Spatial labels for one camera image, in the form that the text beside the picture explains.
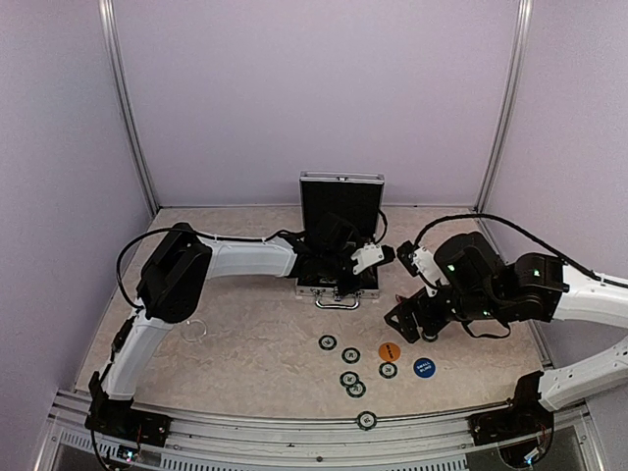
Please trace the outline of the green poker chip stack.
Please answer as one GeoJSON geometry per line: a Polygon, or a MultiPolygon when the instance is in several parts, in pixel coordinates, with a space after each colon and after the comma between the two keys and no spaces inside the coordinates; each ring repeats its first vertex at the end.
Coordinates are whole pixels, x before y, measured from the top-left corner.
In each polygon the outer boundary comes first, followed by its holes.
{"type": "Polygon", "coordinates": [[[439,338],[438,334],[436,335],[427,335],[425,333],[422,334],[422,339],[426,342],[435,342],[438,340],[438,338],[439,338]]]}

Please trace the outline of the aluminium poker set case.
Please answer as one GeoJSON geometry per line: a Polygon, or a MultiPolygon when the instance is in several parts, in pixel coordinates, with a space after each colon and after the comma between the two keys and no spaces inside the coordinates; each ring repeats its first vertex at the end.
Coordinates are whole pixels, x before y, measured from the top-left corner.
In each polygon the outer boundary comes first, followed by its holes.
{"type": "Polygon", "coordinates": [[[295,265],[296,291],[320,309],[354,310],[363,297],[379,296],[378,267],[352,274],[350,256],[388,219],[381,211],[381,174],[304,171],[299,177],[304,243],[311,253],[295,265]]]}

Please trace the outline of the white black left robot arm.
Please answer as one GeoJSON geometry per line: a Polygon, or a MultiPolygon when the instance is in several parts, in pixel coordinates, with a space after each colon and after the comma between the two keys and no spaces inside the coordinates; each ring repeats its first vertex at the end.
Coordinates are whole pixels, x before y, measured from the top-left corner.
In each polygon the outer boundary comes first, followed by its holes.
{"type": "Polygon", "coordinates": [[[107,364],[92,374],[85,426],[124,437],[168,418],[133,410],[140,373],[176,324],[196,310],[204,285],[231,276],[331,277],[349,288],[353,254],[365,239],[348,221],[327,214],[312,232],[278,230],[266,237],[209,235],[187,222],[157,230],[161,241],[140,271],[131,314],[114,336],[107,364]]]}

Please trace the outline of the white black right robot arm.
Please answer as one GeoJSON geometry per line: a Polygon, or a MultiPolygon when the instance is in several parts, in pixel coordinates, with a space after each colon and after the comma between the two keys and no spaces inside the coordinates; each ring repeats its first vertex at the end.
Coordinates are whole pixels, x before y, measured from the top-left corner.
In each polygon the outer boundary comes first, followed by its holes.
{"type": "MultiPolygon", "coordinates": [[[[586,321],[627,326],[627,283],[584,267],[516,224],[504,224],[543,248],[506,264],[478,233],[458,234],[435,252],[419,238],[386,248],[423,288],[402,299],[386,323],[414,343],[434,341],[450,324],[468,331],[475,321],[496,321],[509,329],[516,322],[586,321]]],[[[469,427],[476,442],[531,434],[553,425],[566,405],[627,381],[627,342],[563,368],[521,377],[503,409],[474,414],[469,427]]]]}

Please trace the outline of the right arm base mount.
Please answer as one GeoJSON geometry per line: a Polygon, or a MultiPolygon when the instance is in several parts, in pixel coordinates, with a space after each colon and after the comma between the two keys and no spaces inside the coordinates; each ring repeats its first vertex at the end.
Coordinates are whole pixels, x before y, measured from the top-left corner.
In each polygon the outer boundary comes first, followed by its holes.
{"type": "Polygon", "coordinates": [[[467,422],[475,446],[513,439],[520,433],[514,414],[508,409],[473,414],[467,422]]]}

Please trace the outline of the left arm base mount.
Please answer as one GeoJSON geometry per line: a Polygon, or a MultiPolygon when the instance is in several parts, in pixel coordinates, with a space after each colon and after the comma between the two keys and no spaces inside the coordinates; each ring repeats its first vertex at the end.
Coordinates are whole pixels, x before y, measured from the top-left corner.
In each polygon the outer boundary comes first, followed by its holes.
{"type": "Polygon", "coordinates": [[[105,436],[140,445],[164,447],[172,419],[164,414],[133,408],[110,408],[90,412],[85,427],[105,436]]]}

